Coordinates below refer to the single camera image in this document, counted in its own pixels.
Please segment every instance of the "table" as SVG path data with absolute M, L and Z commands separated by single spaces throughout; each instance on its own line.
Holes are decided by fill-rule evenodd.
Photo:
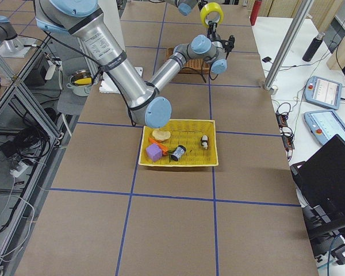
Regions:
M 219 166 L 139 166 L 142 128 L 94 87 L 16 276 L 317 275 L 247 10 L 223 8 L 229 70 L 208 83 L 178 75 L 162 91 L 172 118 L 216 121 Z M 163 3 L 128 3 L 121 25 L 144 79 L 166 48 L 205 33 L 197 8 L 182 17 Z
M 291 20 L 291 18 L 257 18 L 256 24 L 253 27 L 253 32 L 261 58 L 266 56 L 270 56 L 272 59 L 275 58 L 282 40 L 288 31 Z M 283 63 L 283 66 L 312 64 L 320 60 L 324 54 L 326 58 L 312 66 L 302 66 L 279 72 L 274 82 L 274 84 L 279 87 L 279 90 L 276 95 L 272 96 L 275 110 L 278 107 L 277 102 L 279 104 L 289 102 L 292 106 L 294 106 L 296 104 L 296 99 L 294 98 L 297 96 L 300 90 L 301 92 L 298 94 L 298 98 L 301 98 L 302 87 L 305 86 L 306 81 L 311 75 L 332 79 L 345 85 L 345 77 L 342 71 L 330 70 L 326 65 L 326 62 L 331 54 L 329 53 L 325 43 L 322 43 L 311 62 L 307 63 L 302 60 L 302 56 L 307 47 L 317 34 L 318 31 L 312 23 L 312 20 L 306 19 Z M 264 73 L 267 74 L 267 70 L 270 69 L 271 64 L 262 63 L 262 67 L 264 69 Z M 342 97 L 345 98 L 345 87 L 342 90 Z M 287 109 L 288 107 L 285 106 L 285 108 L 281 109 L 280 112 L 286 111 Z M 307 111 L 323 109 L 324 108 L 308 103 L 303 99 L 301 104 L 299 102 L 293 108 L 293 111 L 290 112 L 287 123 L 293 130 L 296 129 L 296 138 L 294 141 L 295 150 L 293 152 L 292 159 L 289 162 L 290 164 L 308 160 L 321 147 L 321 145 L 310 133 L 302 115 Z M 345 102 L 341 102 L 340 108 L 337 110 L 337 114 L 345 122 Z M 319 270 L 319 274 L 327 275 L 327 270 L 325 268 L 321 269 Z M 330 274 L 345 276 L 345 265 L 331 265 Z

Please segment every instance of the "purple cube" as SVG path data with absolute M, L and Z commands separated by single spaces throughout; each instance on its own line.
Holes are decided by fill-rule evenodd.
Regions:
M 160 149 L 156 144 L 151 144 L 145 149 L 145 151 L 147 152 L 148 157 L 151 158 L 153 162 L 156 162 L 162 157 L 162 149 Z

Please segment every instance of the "small bottle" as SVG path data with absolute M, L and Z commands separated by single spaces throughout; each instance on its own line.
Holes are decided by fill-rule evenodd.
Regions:
M 325 33 L 319 33 L 315 38 L 313 38 L 312 42 L 310 43 L 308 49 L 305 51 L 305 54 L 302 58 L 305 62 L 309 62 L 313 58 L 319 46 L 321 46 L 324 35 Z
M 207 135 L 202 136 L 201 145 L 205 150 L 207 150 L 207 148 L 208 148 L 208 137 L 207 137 Z
M 171 154 L 171 158 L 174 161 L 178 161 L 180 157 L 186 152 L 186 148 L 183 145 L 179 145 L 173 154 Z

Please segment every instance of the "yellow tape roll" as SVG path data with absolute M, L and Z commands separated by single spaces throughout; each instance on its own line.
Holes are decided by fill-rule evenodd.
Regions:
M 207 16 L 210 13 L 217 13 L 217 15 L 215 16 L 214 19 L 207 19 Z M 208 3 L 201 10 L 201 21 L 202 21 L 203 26 L 206 28 L 209 27 L 208 26 L 209 21 L 212 21 L 220 25 L 223 19 L 224 19 L 224 12 L 218 3 L 215 3 L 215 2 Z

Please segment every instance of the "black cylinder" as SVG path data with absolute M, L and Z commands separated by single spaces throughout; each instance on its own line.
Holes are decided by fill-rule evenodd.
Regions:
M 302 58 L 305 62 L 309 62 L 313 58 L 318 48 L 321 46 L 323 37 L 324 33 L 319 33 L 315 38 L 313 38 L 312 42 L 310 43 L 308 49 L 305 51 L 305 54 Z

